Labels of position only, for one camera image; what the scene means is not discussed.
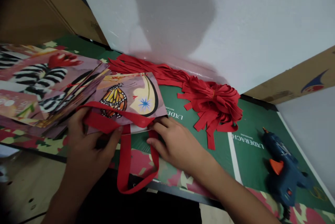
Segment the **blue star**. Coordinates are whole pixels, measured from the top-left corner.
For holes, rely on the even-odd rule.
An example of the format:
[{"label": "blue star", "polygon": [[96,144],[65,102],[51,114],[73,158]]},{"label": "blue star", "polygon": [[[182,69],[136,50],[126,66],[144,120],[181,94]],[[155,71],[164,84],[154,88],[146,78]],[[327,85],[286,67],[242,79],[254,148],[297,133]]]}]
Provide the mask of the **blue star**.
[{"label": "blue star", "polygon": [[139,104],[139,106],[142,106],[141,110],[150,109],[150,100],[147,100],[146,98],[142,98],[141,104]]}]

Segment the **hot glue gun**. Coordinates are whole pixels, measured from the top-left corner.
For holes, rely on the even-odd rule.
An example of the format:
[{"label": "hot glue gun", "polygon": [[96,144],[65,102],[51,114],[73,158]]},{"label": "hot glue gun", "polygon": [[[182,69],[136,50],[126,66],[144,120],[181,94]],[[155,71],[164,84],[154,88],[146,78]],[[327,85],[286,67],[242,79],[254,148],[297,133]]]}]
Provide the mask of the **hot glue gun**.
[{"label": "hot glue gun", "polygon": [[295,204],[297,186],[312,188],[307,173],[298,168],[298,160],[289,152],[280,138],[264,127],[263,143],[272,155],[270,164],[276,175],[269,177],[267,187],[275,201],[284,207],[283,219],[290,219],[290,207]]}]

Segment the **finger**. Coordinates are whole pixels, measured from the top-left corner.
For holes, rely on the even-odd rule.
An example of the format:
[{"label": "finger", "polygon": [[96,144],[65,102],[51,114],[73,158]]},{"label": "finger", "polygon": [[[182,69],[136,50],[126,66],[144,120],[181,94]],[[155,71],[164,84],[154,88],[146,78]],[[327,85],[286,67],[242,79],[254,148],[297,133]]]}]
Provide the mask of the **finger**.
[{"label": "finger", "polygon": [[177,124],[180,126],[183,126],[181,123],[179,123],[177,120],[174,120],[173,117],[169,117],[169,120],[173,123],[173,124]]},{"label": "finger", "polygon": [[92,148],[94,149],[96,144],[97,144],[97,140],[98,138],[102,135],[103,133],[101,131],[95,132],[95,133],[91,133],[89,135],[87,135],[84,138],[84,141]]},{"label": "finger", "polygon": [[107,155],[110,158],[114,157],[116,146],[118,145],[122,131],[123,131],[122,126],[113,131],[105,149],[103,150],[104,155]]},{"label": "finger", "polygon": [[158,151],[161,157],[165,161],[167,161],[169,157],[169,152],[166,146],[161,141],[159,141],[157,138],[148,138],[147,143],[152,145]]},{"label": "finger", "polygon": [[172,122],[166,117],[158,117],[155,119],[155,122],[158,122],[167,128],[172,126]]},{"label": "finger", "polygon": [[69,133],[84,135],[82,121],[89,109],[89,107],[81,108],[70,118],[68,124]]},{"label": "finger", "polygon": [[153,126],[151,126],[150,128],[155,130],[160,135],[163,135],[168,130],[164,125],[160,123],[154,123]]}]

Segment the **red fabric strap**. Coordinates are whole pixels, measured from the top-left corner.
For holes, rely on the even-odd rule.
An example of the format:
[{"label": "red fabric strap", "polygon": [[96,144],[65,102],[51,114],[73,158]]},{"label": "red fabric strap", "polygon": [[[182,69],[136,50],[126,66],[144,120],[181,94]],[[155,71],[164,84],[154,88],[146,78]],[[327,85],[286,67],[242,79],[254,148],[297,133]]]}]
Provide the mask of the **red fabric strap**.
[{"label": "red fabric strap", "polygon": [[[82,107],[92,107],[92,108],[105,109],[118,112],[120,115],[131,120],[135,125],[141,128],[147,127],[155,119],[154,117],[149,118],[136,113],[113,109],[105,104],[96,101],[91,101],[88,102],[87,104],[79,106],[77,110],[79,110]],[[94,127],[105,134],[111,133],[113,130],[115,130],[120,126],[113,119],[104,117],[99,113],[93,112],[92,110],[90,110],[85,116],[84,124]]]},{"label": "red fabric strap", "polygon": [[242,110],[237,106],[240,95],[231,86],[215,82],[205,82],[195,76],[189,76],[182,70],[176,70],[166,64],[154,64],[128,55],[120,55],[110,60],[109,69],[121,74],[152,72],[159,85],[182,88],[180,99],[190,103],[184,107],[198,112],[199,121],[194,125],[197,131],[207,126],[208,148],[215,150],[214,132],[237,131],[237,121],[242,118]]},{"label": "red fabric strap", "polygon": [[[124,126],[124,132],[130,132],[130,125]],[[158,134],[155,131],[149,131],[149,137],[158,138]],[[159,154],[155,148],[150,146],[152,160],[154,165],[156,166],[156,170],[144,178],[140,183],[138,183],[135,187],[128,189],[128,180],[131,166],[131,158],[132,158],[132,135],[122,135],[121,136],[121,148],[120,148],[120,163],[118,169],[118,190],[123,194],[132,194],[143,187],[145,187],[148,183],[150,183],[154,177],[157,175],[159,170]]]}]

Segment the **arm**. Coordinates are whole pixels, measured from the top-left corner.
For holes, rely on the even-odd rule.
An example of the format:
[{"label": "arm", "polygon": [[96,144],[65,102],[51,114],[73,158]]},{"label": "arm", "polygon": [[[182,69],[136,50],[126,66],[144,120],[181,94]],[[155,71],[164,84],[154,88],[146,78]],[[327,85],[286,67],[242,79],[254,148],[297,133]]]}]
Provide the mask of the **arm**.
[{"label": "arm", "polygon": [[234,223],[279,223],[277,218],[244,186],[233,179],[199,144],[187,128],[174,119],[161,117],[152,126],[164,139],[149,138],[161,157],[190,174],[215,195]]},{"label": "arm", "polygon": [[102,133],[83,133],[82,119],[87,111],[88,108],[80,109],[70,119],[65,173],[42,224],[74,223],[81,204],[114,156],[122,127],[112,133],[104,149],[97,150],[96,141]]}]

